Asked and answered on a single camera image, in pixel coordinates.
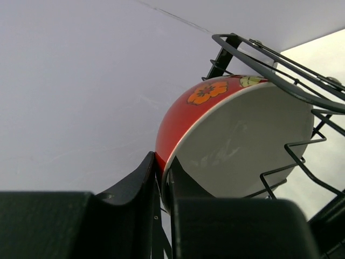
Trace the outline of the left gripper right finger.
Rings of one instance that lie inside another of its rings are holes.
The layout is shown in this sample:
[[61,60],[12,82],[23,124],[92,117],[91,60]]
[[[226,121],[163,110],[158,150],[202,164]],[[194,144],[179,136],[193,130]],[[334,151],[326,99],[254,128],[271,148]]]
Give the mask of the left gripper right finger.
[[174,258],[319,258],[299,207],[288,200],[215,198],[169,168]]

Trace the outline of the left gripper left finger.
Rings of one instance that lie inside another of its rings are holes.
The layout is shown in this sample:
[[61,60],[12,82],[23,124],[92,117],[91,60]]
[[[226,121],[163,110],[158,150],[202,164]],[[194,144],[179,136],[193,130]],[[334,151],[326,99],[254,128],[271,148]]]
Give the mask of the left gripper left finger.
[[109,189],[1,192],[1,258],[150,258],[155,155]]

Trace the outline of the red floral bowl white inside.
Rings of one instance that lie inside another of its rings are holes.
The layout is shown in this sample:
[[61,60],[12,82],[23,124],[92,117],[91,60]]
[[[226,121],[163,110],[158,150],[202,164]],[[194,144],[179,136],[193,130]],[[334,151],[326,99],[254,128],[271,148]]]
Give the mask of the red floral bowl white inside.
[[221,76],[184,92],[165,114],[156,138],[163,205],[170,209],[168,172],[174,159],[215,197],[265,197],[292,172],[284,146],[301,157],[312,137],[312,105],[256,76]]

